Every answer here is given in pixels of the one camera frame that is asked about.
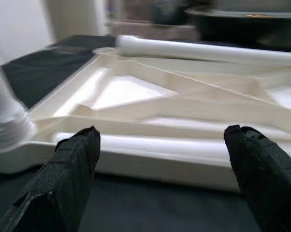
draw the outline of white plastic tray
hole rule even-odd
[[[38,132],[14,171],[45,162],[58,138],[94,125],[99,172],[237,191],[223,131],[254,126],[291,155],[291,109],[276,101],[269,76],[290,72],[101,54],[32,109]],[[30,156],[31,144],[39,157]]]

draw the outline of table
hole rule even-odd
[[[44,50],[3,66],[15,95],[28,107],[93,57],[92,50],[114,46],[114,37],[73,36],[56,46],[84,48],[69,55]],[[39,167],[0,174],[0,219]],[[259,232],[243,196],[96,174],[80,232]]]

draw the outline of white cylinder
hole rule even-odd
[[[116,40],[123,56],[202,59],[221,62],[291,67],[291,52],[145,40],[121,35]]]
[[[13,98],[0,73],[0,153],[11,151],[28,141],[35,133],[26,109]]]

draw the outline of black mat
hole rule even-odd
[[[86,48],[67,55],[42,51],[4,65],[16,96],[32,107],[92,58],[92,49],[114,46],[113,37],[74,36],[56,45]],[[0,218],[37,168],[0,175]],[[97,175],[80,232],[258,232],[238,194]]]

